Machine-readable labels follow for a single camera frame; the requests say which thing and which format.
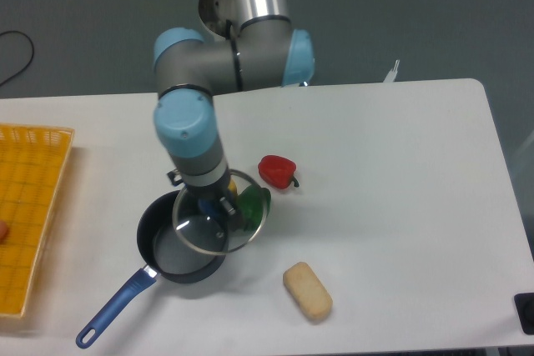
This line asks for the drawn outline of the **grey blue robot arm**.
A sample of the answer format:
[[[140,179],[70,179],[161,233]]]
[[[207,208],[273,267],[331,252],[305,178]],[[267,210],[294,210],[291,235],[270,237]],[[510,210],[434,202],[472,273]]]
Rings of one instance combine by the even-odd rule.
[[[196,198],[229,196],[230,170],[214,97],[307,83],[315,72],[310,35],[292,26],[286,0],[210,0],[223,26],[208,43],[193,29],[170,28],[154,43],[159,141]]]

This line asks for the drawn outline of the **person hand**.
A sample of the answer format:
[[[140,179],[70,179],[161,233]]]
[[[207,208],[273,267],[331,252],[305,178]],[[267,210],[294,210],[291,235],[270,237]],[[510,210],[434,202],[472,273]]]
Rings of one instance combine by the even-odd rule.
[[[5,221],[0,221],[0,243],[2,243],[9,233],[9,226]]]

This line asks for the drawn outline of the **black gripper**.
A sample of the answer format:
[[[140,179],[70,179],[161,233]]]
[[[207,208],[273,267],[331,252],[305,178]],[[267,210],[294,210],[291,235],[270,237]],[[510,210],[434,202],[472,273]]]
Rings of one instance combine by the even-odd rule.
[[[191,183],[185,183],[185,188],[197,199],[203,199],[210,202],[220,203],[227,216],[232,217],[236,214],[234,205],[227,199],[229,196],[229,178],[221,178],[215,183],[207,186],[195,186]]]

